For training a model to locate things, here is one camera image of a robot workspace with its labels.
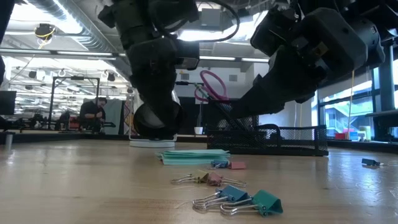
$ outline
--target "binder clip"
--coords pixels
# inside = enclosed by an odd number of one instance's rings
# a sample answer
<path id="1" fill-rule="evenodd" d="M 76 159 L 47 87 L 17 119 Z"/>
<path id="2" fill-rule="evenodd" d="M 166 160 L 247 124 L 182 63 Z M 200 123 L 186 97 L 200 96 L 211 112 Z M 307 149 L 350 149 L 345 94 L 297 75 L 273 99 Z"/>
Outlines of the binder clip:
<path id="1" fill-rule="evenodd" d="M 215 172 L 211 172 L 207 178 L 207 184 L 209 186 L 221 186 L 222 184 L 231 184 L 238 187 L 246 187 L 247 183 L 240 180 L 233 180 L 229 178 L 222 177 Z"/>
<path id="2" fill-rule="evenodd" d="M 225 202 L 238 202 L 248 198 L 248 193 L 231 185 L 224 189 L 216 189 L 216 193 L 205 198 L 192 201 L 193 207 L 199 210 L 208 210 L 209 207 L 221 205 Z"/>
<path id="3" fill-rule="evenodd" d="M 372 159 L 362 159 L 362 163 L 366 164 L 367 166 L 379 166 L 381 165 L 380 162 L 376 162 Z"/>
<path id="4" fill-rule="evenodd" d="M 230 162 L 230 169 L 246 169 L 246 164 L 244 162 Z"/>
<path id="5" fill-rule="evenodd" d="M 256 195 L 246 200 L 223 203 L 220 208 L 221 213 L 224 215 L 258 212 L 263 217 L 266 217 L 269 214 L 282 214 L 284 212 L 280 199 L 265 190 L 259 190 Z"/>
<path id="6" fill-rule="evenodd" d="M 209 176 L 209 173 L 202 171 L 202 170 L 197 170 L 193 174 L 186 175 L 185 177 L 181 177 L 178 179 L 173 179 L 170 181 L 172 184 L 182 184 L 186 182 L 195 182 L 195 183 L 206 183 L 207 178 Z"/>
<path id="7" fill-rule="evenodd" d="M 228 168 L 229 161 L 214 160 L 210 163 L 209 169 Z"/>

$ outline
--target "blue binder clip on table edge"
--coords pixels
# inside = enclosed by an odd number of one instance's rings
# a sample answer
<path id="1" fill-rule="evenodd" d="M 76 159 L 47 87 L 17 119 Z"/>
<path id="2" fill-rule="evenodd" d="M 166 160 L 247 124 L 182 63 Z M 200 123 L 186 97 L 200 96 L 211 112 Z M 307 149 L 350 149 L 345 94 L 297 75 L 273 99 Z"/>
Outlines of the blue binder clip on table edge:
<path id="1" fill-rule="evenodd" d="M 279 198 L 265 190 L 259 190 L 256 195 L 246 200 L 234 203 L 222 203 L 221 212 L 224 215 L 234 215 L 239 212 L 258 212 L 263 217 L 266 217 L 268 214 L 282 214 L 284 211 Z"/>
<path id="2" fill-rule="evenodd" d="M 376 162 L 372 159 L 362 159 L 362 163 L 366 164 L 367 166 L 379 166 L 381 164 L 380 162 Z"/>
<path id="3" fill-rule="evenodd" d="M 211 163 L 212 168 L 228 168 L 229 162 L 228 161 L 220 161 L 220 160 L 213 160 Z"/>
<path id="4" fill-rule="evenodd" d="M 205 198 L 192 201 L 193 207 L 199 210 L 208 210 L 209 207 L 221 205 L 225 202 L 238 202 L 249 197 L 247 192 L 227 185 L 224 189 L 216 189 L 216 193 Z"/>

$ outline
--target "man sitting at desk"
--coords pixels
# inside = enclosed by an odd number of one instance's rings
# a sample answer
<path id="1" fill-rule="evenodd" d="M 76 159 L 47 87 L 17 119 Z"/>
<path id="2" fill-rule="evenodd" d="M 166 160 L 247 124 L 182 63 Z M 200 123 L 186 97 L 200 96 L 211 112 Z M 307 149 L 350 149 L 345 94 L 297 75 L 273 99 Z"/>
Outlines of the man sitting at desk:
<path id="1" fill-rule="evenodd" d="M 105 122 L 106 115 L 104 106 L 108 102 L 106 98 L 99 97 L 97 104 L 95 99 L 83 103 L 80 108 L 80 125 L 84 128 L 92 128 L 93 132 L 100 132 L 101 125 Z"/>

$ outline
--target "ductwork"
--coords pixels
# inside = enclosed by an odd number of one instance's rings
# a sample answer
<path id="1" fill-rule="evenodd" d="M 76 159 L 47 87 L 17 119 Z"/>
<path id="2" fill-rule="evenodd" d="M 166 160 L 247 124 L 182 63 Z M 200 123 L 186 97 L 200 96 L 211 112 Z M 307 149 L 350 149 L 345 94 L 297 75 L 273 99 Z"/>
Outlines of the ductwork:
<path id="1" fill-rule="evenodd" d="M 95 26 L 93 21 L 76 5 L 73 0 L 27 0 L 36 8 L 49 13 L 59 21 L 67 21 L 74 19 L 82 27 L 80 35 L 82 37 L 75 37 L 81 45 L 85 46 L 89 51 L 95 52 L 116 52 L 115 47 L 102 34 L 102 32 Z M 131 69 L 128 63 L 117 58 L 110 62 L 116 69 L 118 69 L 124 77 L 128 80 Z"/>

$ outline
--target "wooden table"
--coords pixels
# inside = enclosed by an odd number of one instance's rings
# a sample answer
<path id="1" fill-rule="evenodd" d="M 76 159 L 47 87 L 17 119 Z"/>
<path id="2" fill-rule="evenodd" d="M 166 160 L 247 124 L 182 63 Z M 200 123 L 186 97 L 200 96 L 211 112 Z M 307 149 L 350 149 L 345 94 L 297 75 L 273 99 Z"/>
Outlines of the wooden table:
<path id="1" fill-rule="evenodd" d="M 14 149 L 0 151 L 2 224 L 398 223 L 398 167 L 361 165 L 363 157 L 397 161 L 392 154 L 330 149 L 328 157 L 233 156 L 248 169 L 217 172 L 247 181 L 250 194 L 264 189 L 282 200 L 282 215 L 263 218 L 194 211 L 191 201 L 215 188 L 169 181 L 206 166 L 163 166 L 153 149 L 131 148 L 126 141 L 42 142 Z"/>

